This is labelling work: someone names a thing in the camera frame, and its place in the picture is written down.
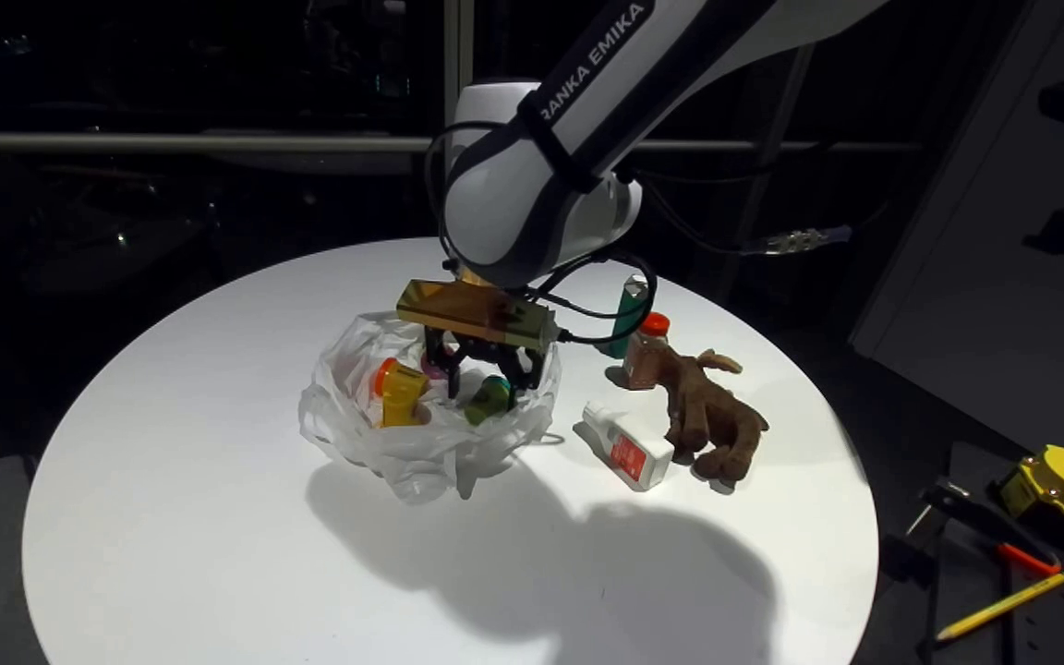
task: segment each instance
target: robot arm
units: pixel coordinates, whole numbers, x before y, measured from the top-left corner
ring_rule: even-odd
[[[498,287],[625,236],[639,184],[614,167],[708,80],[842,32],[883,0],[614,0],[503,128],[458,151],[443,239]]]

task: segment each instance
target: white round table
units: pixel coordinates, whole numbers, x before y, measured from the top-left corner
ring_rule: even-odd
[[[559,446],[503,478],[404,507],[300,438],[309,367],[408,276],[443,281],[434,239],[307,255],[234,281],[134,340],[54,429],[24,507],[24,600],[53,665],[703,665],[848,663],[876,596],[859,463],[798,367],[708,300],[660,281],[678,353],[771,434],[718,497],[671,466],[625,488],[571,438],[618,393],[592,348],[562,348]],[[562,286],[618,308],[625,266]],[[562,314],[571,332],[608,322]]]

